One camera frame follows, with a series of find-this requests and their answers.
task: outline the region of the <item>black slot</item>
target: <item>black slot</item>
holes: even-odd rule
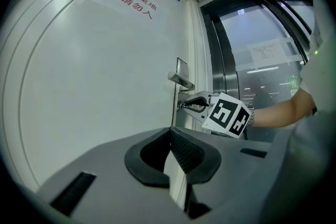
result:
[[[259,158],[265,158],[267,154],[267,152],[265,151],[253,150],[252,148],[246,148],[246,147],[242,148],[240,152]]]
[[[81,172],[50,205],[69,216],[95,178],[96,175]]]

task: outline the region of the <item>lever door handle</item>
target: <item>lever door handle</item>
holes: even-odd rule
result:
[[[187,89],[193,91],[195,90],[195,85],[192,84],[190,81],[187,81],[186,79],[180,77],[178,74],[174,73],[174,72],[169,72],[168,73],[168,79],[176,82],[177,84],[186,87]]]

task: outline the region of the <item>metal door frame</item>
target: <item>metal door frame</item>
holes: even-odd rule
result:
[[[312,0],[300,1],[312,5]],[[243,8],[265,5],[293,38],[304,64],[308,62],[305,50],[309,50],[309,39],[292,16],[278,2],[283,3],[286,7],[289,6],[285,0],[214,0],[201,7],[211,51],[214,92],[225,92],[240,99],[235,59],[220,17]],[[299,14],[293,12],[291,7],[289,10],[298,18],[307,32],[311,33],[311,29]]]

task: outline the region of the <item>wristwatch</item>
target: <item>wristwatch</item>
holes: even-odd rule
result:
[[[250,120],[248,121],[247,125],[251,126],[254,124],[254,107],[250,106],[248,109],[250,109],[251,111],[251,116],[250,116]]]

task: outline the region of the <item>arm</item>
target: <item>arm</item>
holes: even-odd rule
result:
[[[284,127],[301,120],[315,107],[310,94],[299,88],[288,101],[265,109],[255,110],[255,127]]]

